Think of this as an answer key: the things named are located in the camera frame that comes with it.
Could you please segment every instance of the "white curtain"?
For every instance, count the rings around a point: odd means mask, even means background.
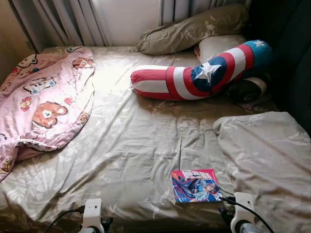
[[[11,0],[38,52],[54,46],[105,46],[92,0]]]
[[[233,3],[245,4],[249,8],[251,0],[162,0],[159,24],[182,21],[210,8]]]

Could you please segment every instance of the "power cord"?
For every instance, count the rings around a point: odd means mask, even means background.
[[[45,233],[48,233],[49,230],[51,229],[51,227],[52,227],[59,219],[61,219],[64,215],[66,215],[66,214],[68,214],[68,213],[72,213],[72,212],[78,212],[78,213],[80,213],[80,214],[83,214],[83,213],[84,213],[85,207],[86,207],[85,205],[82,205],[82,206],[80,206],[78,209],[65,211],[64,213],[62,213],[60,216],[58,216],[58,217],[49,225],[49,227],[46,229]]]
[[[240,204],[240,203],[235,202],[235,201],[232,200],[232,199],[222,198],[222,197],[219,197],[219,199],[220,199],[220,200],[224,200],[224,201],[228,202],[228,203],[231,204],[231,205],[238,205],[238,206],[242,207],[243,209],[245,209],[245,210],[251,212],[253,215],[255,215],[255,216],[268,228],[268,230],[269,230],[271,233],[275,233],[275,232],[271,229],[271,227],[268,225],[268,223],[266,223],[266,221],[263,220],[263,218],[260,217],[259,214],[257,214],[255,211],[253,211],[253,210],[247,208],[246,206],[244,206],[244,205],[242,205],[242,204]]]

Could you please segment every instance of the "pink comforter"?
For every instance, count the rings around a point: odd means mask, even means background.
[[[66,145],[90,115],[93,55],[34,54],[20,62],[0,87],[0,182],[15,161]]]

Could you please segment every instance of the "anime book cover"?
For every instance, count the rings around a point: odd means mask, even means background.
[[[172,171],[176,202],[220,201],[222,197],[213,169]]]

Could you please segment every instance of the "book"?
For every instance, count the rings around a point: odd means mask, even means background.
[[[213,169],[172,171],[172,181],[176,202],[221,201]]]

